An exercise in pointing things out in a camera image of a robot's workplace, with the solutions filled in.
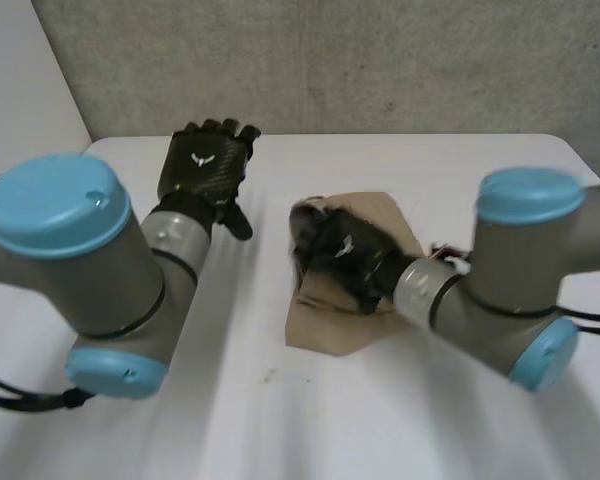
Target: paper bag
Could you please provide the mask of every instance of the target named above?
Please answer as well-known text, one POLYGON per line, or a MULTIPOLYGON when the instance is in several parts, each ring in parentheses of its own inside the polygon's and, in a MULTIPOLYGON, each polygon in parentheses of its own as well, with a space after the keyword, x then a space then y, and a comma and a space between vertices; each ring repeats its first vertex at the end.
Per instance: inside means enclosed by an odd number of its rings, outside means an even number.
MULTIPOLYGON (((345 208, 393 236, 405 254, 424 256, 398 205, 386 193, 347 193, 308 201, 319 206, 345 208)), ((304 275, 298 273, 285 329, 289 346, 341 356, 412 328, 386 299, 380 302, 374 314, 363 315, 357 312, 356 300, 329 275, 311 270, 304 275)))

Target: white logo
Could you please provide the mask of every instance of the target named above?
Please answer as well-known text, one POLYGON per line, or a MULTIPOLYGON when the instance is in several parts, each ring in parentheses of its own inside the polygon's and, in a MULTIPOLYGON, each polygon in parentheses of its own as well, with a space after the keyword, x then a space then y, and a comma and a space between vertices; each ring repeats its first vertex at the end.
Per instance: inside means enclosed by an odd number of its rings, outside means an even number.
POLYGON ((215 155, 211 155, 209 158, 198 158, 195 153, 191 154, 191 159, 201 167, 202 165, 206 165, 209 162, 212 162, 216 158, 215 155))
POLYGON ((353 239, 351 238, 351 235, 347 235, 342 242, 342 249, 336 253, 336 258, 346 255, 351 250, 353 250, 353 239))

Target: white table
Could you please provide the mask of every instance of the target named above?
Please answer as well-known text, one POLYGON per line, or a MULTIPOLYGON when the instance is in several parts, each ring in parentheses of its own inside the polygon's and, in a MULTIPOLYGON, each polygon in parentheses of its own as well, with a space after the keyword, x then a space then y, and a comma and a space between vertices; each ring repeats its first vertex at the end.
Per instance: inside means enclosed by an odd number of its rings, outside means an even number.
MULTIPOLYGON (((113 138, 107 160, 139 217, 156 202, 167 137, 113 138)), ((246 244, 214 231, 168 379, 152 399, 96 398, 73 412, 0 412, 0 479, 600 480, 600 338, 570 374, 530 395, 423 334, 344 358, 284 345, 293 288, 287 217, 315 194, 383 190, 423 245, 471 244, 480 179, 514 165, 599 180, 545 135, 268 136, 240 204, 246 244)), ((563 304, 600 312, 600 274, 569 278, 563 304)), ((0 377, 68 387, 73 335, 46 301, 0 286, 0 377)))

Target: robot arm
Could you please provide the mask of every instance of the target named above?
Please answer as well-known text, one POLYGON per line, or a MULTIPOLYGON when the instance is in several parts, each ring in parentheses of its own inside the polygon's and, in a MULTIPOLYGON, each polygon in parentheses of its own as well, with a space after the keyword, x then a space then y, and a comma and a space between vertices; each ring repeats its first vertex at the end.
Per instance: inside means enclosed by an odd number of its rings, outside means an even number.
POLYGON ((45 157, 0 176, 0 282, 48 297, 78 333, 65 372, 80 389, 146 398, 164 379, 214 223, 252 236, 236 204, 253 142, 238 123, 174 133, 160 203, 140 225, 104 162, 45 157))
POLYGON ((577 326, 556 308, 562 279, 600 270, 600 187, 551 170, 485 178, 466 276, 403 255, 343 210, 296 208, 290 221, 308 268, 330 273, 361 305, 389 298, 419 327, 531 391, 554 383, 577 345, 577 326), (345 236, 353 248, 334 258, 345 236))

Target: light blue joint cap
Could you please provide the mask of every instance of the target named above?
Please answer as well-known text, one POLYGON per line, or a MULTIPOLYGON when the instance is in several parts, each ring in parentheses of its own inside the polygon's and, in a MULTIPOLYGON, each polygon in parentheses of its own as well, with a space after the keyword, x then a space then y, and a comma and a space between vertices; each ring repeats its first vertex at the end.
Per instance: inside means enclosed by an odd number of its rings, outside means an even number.
POLYGON ((135 400, 156 393, 167 370, 149 357, 100 348, 74 348, 64 367, 69 380, 82 390, 135 400))
POLYGON ((571 361, 578 344, 578 328, 560 317, 527 347, 509 372, 509 380, 535 392, 556 383, 571 361))
POLYGON ((482 181, 480 220, 501 225, 531 225, 563 217, 585 198, 577 178, 548 168, 510 168, 482 181))
POLYGON ((113 240, 130 215, 116 174, 90 155, 50 155, 0 175, 0 246, 19 255, 83 255, 113 240))

